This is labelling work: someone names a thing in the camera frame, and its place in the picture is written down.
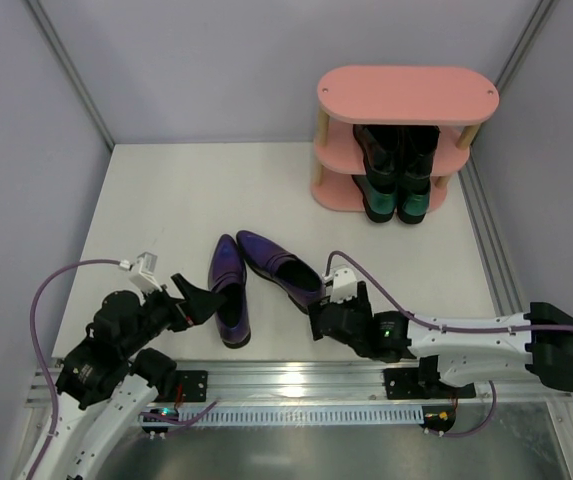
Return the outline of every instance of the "wall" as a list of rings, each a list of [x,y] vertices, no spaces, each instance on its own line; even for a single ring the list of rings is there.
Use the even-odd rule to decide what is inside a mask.
[[[537,0],[42,0],[118,143],[305,140],[349,63],[496,78]]]
[[[0,0],[0,479],[15,461],[36,365],[32,295],[79,258],[108,159],[22,2]],[[54,284],[40,306],[47,352],[71,282]]]
[[[573,315],[573,1],[553,11],[475,158],[528,298]]]

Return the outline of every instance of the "purple shoe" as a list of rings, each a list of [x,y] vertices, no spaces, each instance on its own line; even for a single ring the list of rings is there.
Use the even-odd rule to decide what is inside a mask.
[[[237,232],[237,244],[253,272],[288,293],[302,313],[324,296],[324,283],[315,271],[292,253],[256,233]]]
[[[227,299],[215,313],[217,329],[224,345],[228,348],[243,347],[250,342],[246,266],[230,235],[222,235],[217,242],[208,273],[208,288]]]

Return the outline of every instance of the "shelf leg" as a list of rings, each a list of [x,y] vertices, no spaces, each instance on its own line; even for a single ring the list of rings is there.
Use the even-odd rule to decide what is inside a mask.
[[[319,160],[315,159],[313,169],[313,184],[321,185],[324,180],[324,166],[319,163]]]
[[[477,135],[477,132],[479,132],[479,128],[481,126],[482,124],[480,123],[478,125],[469,125],[465,127],[464,130],[462,131],[462,134],[457,139],[457,144],[455,146],[460,150],[466,150],[468,147],[470,147],[470,144],[473,143],[475,135]],[[448,185],[450,177],[452,177],[452,175],[439,177],[435,182],[435,186],[437,188],[444,188],[446,185]]]
[[[326,141],[328,140],[328,122],[330,117],[328,114],[321,109],[317,112],[317,144],[321,147],[326,146]]]

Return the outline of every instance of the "pink shelf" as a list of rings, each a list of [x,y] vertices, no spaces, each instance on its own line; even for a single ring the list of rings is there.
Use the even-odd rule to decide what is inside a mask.
[[[428,211],[432,212],[442,206],[446,195],[447,187],[437,188],[435,179],[430,194],[430,206]],[[330,210],[338,212],[363,212],[362,193],[353,183],[350,175],[343,175],[331,170],[324,170],[321,185],[312,184],[311,192],[317,202]]]
[[[329,170],[350,175],[365,175],[363,154],[353,138],[353,125],[333,118],[328,126],[326,146],[315,143],[315,155]],[[466,164],[470,149],[458,149],[459,132],[452,127],[440,127],[441,134],[433,162],[433,175],[452,175]]]
[[[321,108],[347,123],[476,125],[499,105],[483,75],[461,67],[349,65],[317,85]]]

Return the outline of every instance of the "gray floor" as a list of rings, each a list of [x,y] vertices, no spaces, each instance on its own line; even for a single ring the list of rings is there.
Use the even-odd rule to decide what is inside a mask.
[[[458,429],[484,415],[460,406]],[[194,429],[166,440],[130,431],[98,480],[569,479],[545,404],[504,404],[465,439],[417,426]]]

